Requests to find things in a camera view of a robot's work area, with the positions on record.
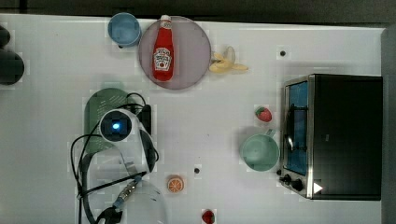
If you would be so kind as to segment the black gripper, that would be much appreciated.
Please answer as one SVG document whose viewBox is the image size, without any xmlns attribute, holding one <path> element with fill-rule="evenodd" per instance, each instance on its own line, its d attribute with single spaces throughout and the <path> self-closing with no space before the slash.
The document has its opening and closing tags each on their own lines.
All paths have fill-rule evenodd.
<svg viewBox="0 0 396 224">
<path fill-rule="evenodd" d="M 141 111 L 137 114 L 139 121 L 143 124 L 144 128 L 148 133 L 151 133 L 152 129 L 152 116 L 151 116 L 151 106 L 144 105 Z"/>
</svg>

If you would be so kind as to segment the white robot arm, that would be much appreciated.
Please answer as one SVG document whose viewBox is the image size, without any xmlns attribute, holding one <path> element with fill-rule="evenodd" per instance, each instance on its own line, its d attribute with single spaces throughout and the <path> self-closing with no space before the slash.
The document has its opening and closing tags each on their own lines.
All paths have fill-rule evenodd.
<svg viewBox="0 0 396 224">
<path fill-rule="evenodd" d="M 166 224 L 163 194 L 149 182 L 159 160 L 151 106 L 118 105 L 86 120 L 78 224 Z"/>
</svg>

